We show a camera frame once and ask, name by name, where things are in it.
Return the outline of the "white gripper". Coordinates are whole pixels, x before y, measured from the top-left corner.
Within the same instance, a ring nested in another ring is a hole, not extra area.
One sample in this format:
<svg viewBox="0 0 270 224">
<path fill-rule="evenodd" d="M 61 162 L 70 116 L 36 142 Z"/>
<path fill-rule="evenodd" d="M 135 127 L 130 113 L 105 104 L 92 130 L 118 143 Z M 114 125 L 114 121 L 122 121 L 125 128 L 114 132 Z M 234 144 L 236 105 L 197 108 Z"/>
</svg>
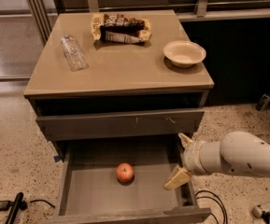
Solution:
<svg viewBox="0 0 270 224">
<path fill-rule="evenodd" d="M 205 141 L 193 142 L 184 133 L 179 133 L 181 145 L 184 147 L 182 162 L 183 166 L 177 165 L 171 175 L 164 183 L 164 188 L 168 190 L 176 189 L 191 181 L 192 175 L 205 175 L 206 169 L 201 163 L 201 148 Z"/>
</svg>

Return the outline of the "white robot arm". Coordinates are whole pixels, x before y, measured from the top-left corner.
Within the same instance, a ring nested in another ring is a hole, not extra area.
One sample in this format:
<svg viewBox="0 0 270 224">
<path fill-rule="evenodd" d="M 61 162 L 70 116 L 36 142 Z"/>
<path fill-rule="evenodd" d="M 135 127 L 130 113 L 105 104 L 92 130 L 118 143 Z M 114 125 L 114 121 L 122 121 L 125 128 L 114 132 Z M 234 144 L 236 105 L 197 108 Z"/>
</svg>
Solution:
<svg viewBox="0 0 270 224">
<path fill-rule="evenodd" d="M 165 189 L 176 189 L 190 182 L 194 175 L 270 178 L 270 145 L 251 133 L 227 133 L 216 142 L 192 141 L 184 133 L 178 137 L 184 147 L 182 166 L 173 169 L 164 183 Z"/>
</svg>

